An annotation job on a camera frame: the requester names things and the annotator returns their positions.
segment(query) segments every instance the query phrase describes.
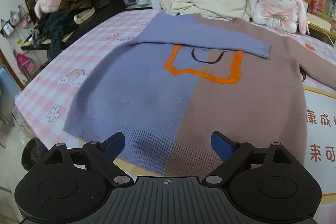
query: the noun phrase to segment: wall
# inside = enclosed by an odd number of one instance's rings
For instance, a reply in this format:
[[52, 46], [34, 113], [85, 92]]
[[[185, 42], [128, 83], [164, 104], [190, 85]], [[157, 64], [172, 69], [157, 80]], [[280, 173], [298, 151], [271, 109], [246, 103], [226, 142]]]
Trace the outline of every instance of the wall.
[[[9, 19], [9, 12], [11, 10], [18, 11], [18, 5], [21, 5], [27, 11], [25, 0], [0, 0], [0, 18], [3, 18], [5, 21], [7, 21]], [[14, 34], [9, 38], [9, 41], [0, 35], [0, 49], [16, 75], [19, 77], [20, 81], [23, 83], [26, 78], [20, 73], [17, 67], [12, 53], [12, 48], [15, 48], [19, 53], [24, 53], [21, 50], [20, 45], [17, 44], [17, 41], [19, 39], [24, 41], [28, 35], [28, 29], [23, 29], [21, 25], [15, 27]], [[46, 51], [29, 51], [24, 54], [33, 59], [35, 63], [35, 69], [39, 68], [41, 64], [47, 61]]]

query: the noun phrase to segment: metal screw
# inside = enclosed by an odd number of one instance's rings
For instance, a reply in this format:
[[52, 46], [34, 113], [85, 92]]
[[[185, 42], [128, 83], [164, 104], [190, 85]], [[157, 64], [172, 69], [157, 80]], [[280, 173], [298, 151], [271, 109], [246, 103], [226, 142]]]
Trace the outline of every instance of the metal screw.
[[114, 182], [118, 184], [125, 184], [129, 182], [131, 179], [127, 176], [117, 176], [114, 178]]
[[205, 180], [211, 184], [218, 184], [222, 182], [222, 178], [219, 176], [208, 176]]

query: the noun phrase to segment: tile floor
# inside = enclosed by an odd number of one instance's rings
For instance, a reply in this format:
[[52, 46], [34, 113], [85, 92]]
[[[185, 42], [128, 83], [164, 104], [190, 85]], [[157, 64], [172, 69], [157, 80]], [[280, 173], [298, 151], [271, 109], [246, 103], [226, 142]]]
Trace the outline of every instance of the tile floor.
[[14, 201], [15, 187], [27, 173], [21, 165], [24, 145], [21, 142], [20, 126], [17, 123], [13, 127], [0, 122], [0, 142], [6, 147], [4, 149], [0, 146], [0, 186], [12, 191], [8, 193], [0, 190], [0, 224], [13, 224], [1, 215], [14, 219], [17, 223], [22, 220]]

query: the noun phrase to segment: sweater sleeve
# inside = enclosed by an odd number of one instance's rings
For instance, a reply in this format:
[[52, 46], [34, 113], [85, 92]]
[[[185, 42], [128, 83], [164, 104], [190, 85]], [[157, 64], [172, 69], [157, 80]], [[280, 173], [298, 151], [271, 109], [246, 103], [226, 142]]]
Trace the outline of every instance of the sweater sleeve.
[[289, 47], [300, 67], [313, 79], [336, 90], [336, 66], [305, 48], [294, 39]]

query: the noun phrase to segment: stuffed bunny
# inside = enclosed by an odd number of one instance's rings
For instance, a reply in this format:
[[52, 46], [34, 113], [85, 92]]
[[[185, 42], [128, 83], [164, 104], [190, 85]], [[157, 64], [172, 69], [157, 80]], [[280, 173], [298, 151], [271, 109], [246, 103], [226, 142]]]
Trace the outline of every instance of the stuffed bunny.
[[302, 0], [249, 0], [255, 23], [295, 33], [297, 22], [302, 34], [307, 32], [307, 13]]

